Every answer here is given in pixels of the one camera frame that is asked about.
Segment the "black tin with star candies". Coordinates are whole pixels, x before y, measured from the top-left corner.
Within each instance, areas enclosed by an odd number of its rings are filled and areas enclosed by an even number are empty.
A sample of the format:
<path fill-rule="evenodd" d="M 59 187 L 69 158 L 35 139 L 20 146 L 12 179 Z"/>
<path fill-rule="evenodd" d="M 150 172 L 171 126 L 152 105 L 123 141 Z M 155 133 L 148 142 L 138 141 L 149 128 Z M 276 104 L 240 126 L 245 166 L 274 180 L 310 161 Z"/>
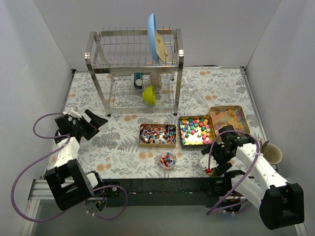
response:
<path fill-rule="evenodd" d="M 182 149 L 206 147 L 215 139 L 214 127 L 209 115 L 179 117 L 178 125 Z"/>

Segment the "gold jar lid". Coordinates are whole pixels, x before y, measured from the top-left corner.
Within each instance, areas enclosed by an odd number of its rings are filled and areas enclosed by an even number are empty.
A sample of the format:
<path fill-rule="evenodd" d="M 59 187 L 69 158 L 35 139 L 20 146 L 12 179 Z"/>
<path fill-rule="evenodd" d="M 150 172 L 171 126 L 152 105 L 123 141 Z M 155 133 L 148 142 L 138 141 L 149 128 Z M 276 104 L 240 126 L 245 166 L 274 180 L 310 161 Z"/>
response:
<path fill-rule="evenodd" d="M 211 171 L 211 172 L 207 172 L 207 175 L 210 177 L 218 177 L 218 174 L 216 173 L 215 170 Z"/>

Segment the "gold tin with popsicle candies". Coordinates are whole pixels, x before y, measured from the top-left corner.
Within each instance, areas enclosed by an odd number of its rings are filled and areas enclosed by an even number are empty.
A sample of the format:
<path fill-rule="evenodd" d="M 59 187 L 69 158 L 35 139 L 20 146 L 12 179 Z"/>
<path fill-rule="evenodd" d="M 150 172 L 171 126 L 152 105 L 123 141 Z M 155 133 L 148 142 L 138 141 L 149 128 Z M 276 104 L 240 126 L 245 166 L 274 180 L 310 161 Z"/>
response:
<path fill-rule="evenodd" d="M 209 109 L 208 115 L 212 119 L 215 135 L 227 125 L 232 125 L 235 130 L 250 134 L 243 108 L 238 105 L 215 106 Z"/>

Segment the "clear plastic jar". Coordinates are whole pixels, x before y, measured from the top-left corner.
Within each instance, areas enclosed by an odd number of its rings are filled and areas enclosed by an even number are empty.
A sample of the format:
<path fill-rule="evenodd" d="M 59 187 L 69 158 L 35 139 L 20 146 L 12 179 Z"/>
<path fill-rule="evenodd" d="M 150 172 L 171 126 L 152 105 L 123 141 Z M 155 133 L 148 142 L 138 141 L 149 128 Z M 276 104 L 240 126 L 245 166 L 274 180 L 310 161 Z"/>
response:
<path fill-rule="evenodd" d="M 177 163 L 176 155 L 171 151 L 164 151 L 159 156 L 158 163 L 162 169 L 167 171 L 172 170 Z"/>

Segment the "gold tin with lollipops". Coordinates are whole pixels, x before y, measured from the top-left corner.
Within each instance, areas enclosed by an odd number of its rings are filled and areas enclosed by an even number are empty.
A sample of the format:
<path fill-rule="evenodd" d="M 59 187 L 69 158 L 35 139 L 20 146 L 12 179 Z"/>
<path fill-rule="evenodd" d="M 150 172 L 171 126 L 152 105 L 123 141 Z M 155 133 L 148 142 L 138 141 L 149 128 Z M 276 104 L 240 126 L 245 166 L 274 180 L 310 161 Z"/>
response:
<path fill-rule="evenodd" d="M 141 148 L 175 148 L 175 124 L 145 123 L 139 127 L 138 144 Z"/>

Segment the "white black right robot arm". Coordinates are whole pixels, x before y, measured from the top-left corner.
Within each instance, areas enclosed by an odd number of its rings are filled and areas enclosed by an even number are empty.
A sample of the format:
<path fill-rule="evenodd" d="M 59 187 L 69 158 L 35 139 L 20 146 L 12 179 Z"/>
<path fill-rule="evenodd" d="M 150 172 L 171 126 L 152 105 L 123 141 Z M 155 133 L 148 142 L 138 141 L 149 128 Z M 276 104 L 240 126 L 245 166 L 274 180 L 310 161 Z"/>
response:
<path fill-rule="evenodd" d="M 217 166 L 207 172 L 228 179 L 222 186 L 226 196 L 243 195 L 270 230 L 304 222 L 302 187 L 290 183 L 267 162 L 255 138 L 231 125 L 221 128 L 217 137 L 221 143 L 213 141 L 209 152 Z"/>

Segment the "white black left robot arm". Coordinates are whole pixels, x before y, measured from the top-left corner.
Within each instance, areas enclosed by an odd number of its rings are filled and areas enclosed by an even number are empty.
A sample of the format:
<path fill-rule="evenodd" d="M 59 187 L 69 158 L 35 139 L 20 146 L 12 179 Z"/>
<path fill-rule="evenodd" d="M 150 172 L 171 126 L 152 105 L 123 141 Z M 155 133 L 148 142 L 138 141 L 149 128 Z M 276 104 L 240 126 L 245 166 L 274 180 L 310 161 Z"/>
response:
<path fill-rule="evenodd" d="M 46 171 L 45 178 L 60 210 L 65 211 L 91 197 L 104 193 L 105 185 L 96 171 L 85 173 L 78 161 L 78 152 L 82 138 L 92 139 L 99 128 L 108 122 L 90 110 L 85 114 L 87 121 L 76 111 L 71 110 L 55 119 L 58 130 L 54 140 L 57 147 L 57 160 Z"/>

